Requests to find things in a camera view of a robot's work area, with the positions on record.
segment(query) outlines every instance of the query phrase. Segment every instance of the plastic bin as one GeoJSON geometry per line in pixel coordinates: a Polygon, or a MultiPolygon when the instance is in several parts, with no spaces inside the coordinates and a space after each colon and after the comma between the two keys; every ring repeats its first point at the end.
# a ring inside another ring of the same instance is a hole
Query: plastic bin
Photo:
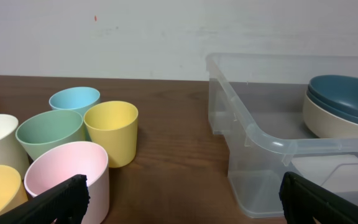
{"type": "Polygon", "coordinates": [[[358,205],[358,139],[318,139],[303,122],[309,80],[358,77],[358,57],[211,54],[209,122],[230,150],[228,179],[250,217],[283,215],[278,197],[296,172],[358,205]]]}

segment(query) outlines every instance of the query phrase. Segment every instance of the blue cup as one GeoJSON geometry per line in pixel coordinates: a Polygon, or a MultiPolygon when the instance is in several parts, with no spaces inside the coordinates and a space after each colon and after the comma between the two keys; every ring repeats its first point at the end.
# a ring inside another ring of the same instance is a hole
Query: blue cup
{"type": "MultiPolygon", "coordinates": [[[[53,110],[73,110],[83,118],[85,113],[94,105],[100,103],[100,92],[91,87],[74,87],[55,93],[49,99],[49,105],[53,110]]],[[[85,131],[86,140],[91,138],[85,131]]]]}

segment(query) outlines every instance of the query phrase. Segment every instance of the white bowl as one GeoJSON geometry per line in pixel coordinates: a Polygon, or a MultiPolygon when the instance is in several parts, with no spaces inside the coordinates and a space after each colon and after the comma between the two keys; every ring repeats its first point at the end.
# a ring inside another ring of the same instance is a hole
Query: white bowl
{"type": "Polygon", "coordinates": [[[358,138],[358,124],[323,110],[306,95],[303,102],[303,120],[320,138],[358,138]]]}

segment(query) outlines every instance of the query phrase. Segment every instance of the brown wooden surface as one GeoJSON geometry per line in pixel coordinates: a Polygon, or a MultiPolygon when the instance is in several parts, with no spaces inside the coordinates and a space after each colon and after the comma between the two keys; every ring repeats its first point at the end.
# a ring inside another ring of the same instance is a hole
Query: brown wooden surface
{"type": "Polygon", "coordinates": [[[0,76],[0,113],[23,122],[50,110],[49,97],[73,86],[92,86],[102,101],[139,109],[137,155],[109,170],[104,223],[286,223],[239,210],[226,177],[228,148],[208,123],[208,82],[0,76]]]}

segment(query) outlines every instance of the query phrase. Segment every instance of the wall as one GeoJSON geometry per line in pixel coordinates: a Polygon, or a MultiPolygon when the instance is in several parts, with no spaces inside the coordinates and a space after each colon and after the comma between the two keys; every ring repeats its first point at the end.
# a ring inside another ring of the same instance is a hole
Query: wall
{"type": "Polygon", "coordinates": [[[210,52],[358,55],[358,1],[0,0],[0,75],[207,80],[210,52]]]}

